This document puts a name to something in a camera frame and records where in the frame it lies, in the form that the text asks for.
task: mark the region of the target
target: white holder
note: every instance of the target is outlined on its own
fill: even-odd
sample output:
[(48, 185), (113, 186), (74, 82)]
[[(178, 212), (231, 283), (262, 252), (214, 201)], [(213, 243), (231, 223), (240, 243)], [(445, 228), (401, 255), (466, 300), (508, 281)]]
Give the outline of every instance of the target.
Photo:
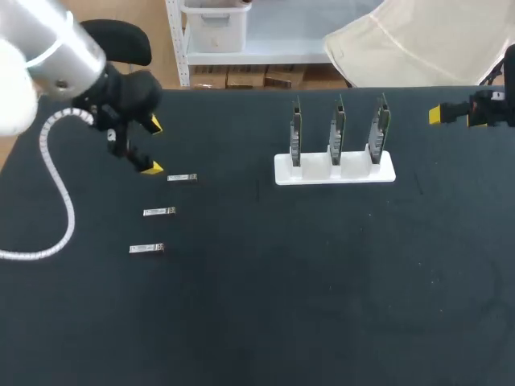
[(372, 164), (369, 145), (364, 151), (346, 151), (341, 154), (340, 166), (333, 166), (331, 154), (302, 153), (301, 166), (293, 166), (290, 154), (277, 154), (274, 158), (275, 183), (278, 185), (322, 185), (326, 183), (392, 183), (395, 169), (392, 158), (383, 151), (381, 163)]

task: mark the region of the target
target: black tabletop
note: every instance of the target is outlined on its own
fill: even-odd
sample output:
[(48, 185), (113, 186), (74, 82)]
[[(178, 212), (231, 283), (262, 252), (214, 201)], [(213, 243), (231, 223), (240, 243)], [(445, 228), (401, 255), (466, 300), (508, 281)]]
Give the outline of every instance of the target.
[[(389, 184), (275, 185), (291, 102), (303, 151), (324, 151), (333, 91), (168, 92), (164, 133), (135, 141), (194, 185), (139, 175), (104, 134), (59, 123), (76, 231), (43, 261), (0, 261), (0, 384), (514, 384), (515, 132), (427, 124), (473, 88), (344, 90), (346, 150), (363, 149), (383, 91)], [(38, 149), (59, 107), (42, 103), (0, 176), (3, 249), (64, 234)], [(128, 253), (158, 242), (162, 256)]]

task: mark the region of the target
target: white cable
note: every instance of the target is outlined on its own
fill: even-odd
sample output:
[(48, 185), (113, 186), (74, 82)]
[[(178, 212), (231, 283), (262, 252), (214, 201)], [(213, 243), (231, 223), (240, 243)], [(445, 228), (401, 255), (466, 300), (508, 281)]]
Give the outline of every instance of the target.
[(58, 111), (51, 117), (47, 119), (43, 128), (41, 129), (41, 134), (39, 135), (39, 149), (41, 150), (41, 156), (43, 157), (43, 161), (50, 172), (51, 178), (56, 183), (57, 189), (61, 194), (61, 197), (64, 201), (64, 206), (66, 207), (66, 213), (68, 215), (68, 228), (66, 229), (66, 233), (63, 238), (53, 247), (49, 249), (45, 249), (39, 252), (11, 252), (11, 251), (3, 251), (0, 249), (0, 259), (7, 260), (17, 260), (17, 261), (34, 261), (44, 259), (45, 257), (50, 257), (58, 253), (64, 246), (70, 241), (72, 238), (73, 231), (75, 230), (75, 211), (73, 209), (72, 199), (66, 190), (66, 186), (63, 183), (63, 180), (59, 176), (56, 167), (54, 166), (54, 162), (50, 157), (50, 152), (48, 151), (48, 133), (52, 126), (60, 119), (64, 117), (79, 117), (82, 121), (86, 122), (88, 125), (93, 124), (93, 116), (87, 111), (80, 109), (64, 109)]

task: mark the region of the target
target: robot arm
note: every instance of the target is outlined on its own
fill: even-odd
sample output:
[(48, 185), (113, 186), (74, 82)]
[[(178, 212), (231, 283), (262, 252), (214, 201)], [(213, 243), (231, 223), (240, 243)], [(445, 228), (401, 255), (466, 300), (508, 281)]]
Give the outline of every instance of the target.
[(149, 72), (124, 76), (108, 62), (149, 64), (148, 38), (123, 22), (97, 20), (84, 26), (56, 0), (0, 1), (0, 136), (22, 133), (31, 125), (37, 84), (52, 99), (72, 101), (91, 113), (93, 127), (108, 133), (111, 154), (127, 158), (141, 173), (162, 171), (128, 138), (132, 121), (149, 133), (162, 131), (153, 114), (161, 86)]
[(104, 71), (105, 53), (53, 0), (2, 1), (0, 39), (0, 135), (31, 125), (37, 99), (30, 79), (65, 101), (91, 88)]

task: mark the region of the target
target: cardboard box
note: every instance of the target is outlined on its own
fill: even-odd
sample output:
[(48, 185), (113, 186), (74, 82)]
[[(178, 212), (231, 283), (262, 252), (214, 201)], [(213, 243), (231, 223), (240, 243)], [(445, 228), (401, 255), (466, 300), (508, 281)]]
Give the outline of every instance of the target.
[(265, 87), (265, 65), (231, 66), (227, 75), (228, 88)]
[(332, 64), (312, 64), (307, 68), (301, 90), (348, 88), (345, 78)]
[(268, 67), (265, 86), (297, 88), (304, 79), (306, 64), (275, 64)]
[(195, 66), (190, 68), (190, 87), (195, 89), (225, 88), (227, 66)]

